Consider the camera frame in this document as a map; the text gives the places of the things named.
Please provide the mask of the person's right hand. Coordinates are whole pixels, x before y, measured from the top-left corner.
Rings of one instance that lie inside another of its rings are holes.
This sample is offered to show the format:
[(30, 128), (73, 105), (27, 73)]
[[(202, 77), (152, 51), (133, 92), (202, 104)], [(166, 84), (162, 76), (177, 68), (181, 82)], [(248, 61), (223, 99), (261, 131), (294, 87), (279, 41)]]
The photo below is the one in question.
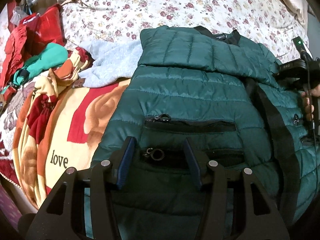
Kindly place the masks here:
[(316, 98), (319, 98), (320, 85), (309, 90), (308, 92), (303, 92), (301, 96), (303, 99), (303, 107), (306, 113), (306, 118), (308, 121), (311, 121), (313, 119), (314, 105), (311, 103), (312, 100), (310, 99), (310, 97), (314, 96)]

